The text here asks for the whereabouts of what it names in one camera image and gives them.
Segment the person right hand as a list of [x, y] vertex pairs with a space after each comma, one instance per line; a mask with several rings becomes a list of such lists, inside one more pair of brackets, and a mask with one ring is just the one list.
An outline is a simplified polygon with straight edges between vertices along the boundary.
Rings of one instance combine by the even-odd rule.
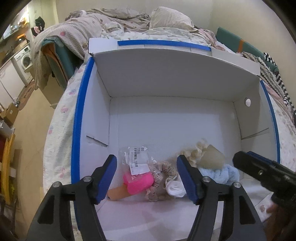
[[280, 232], [288, 224], [290, 218], [290, 211], [287, 208], [273, 204], [267, 211], [270, 217], [263, 222], [266, 234]]

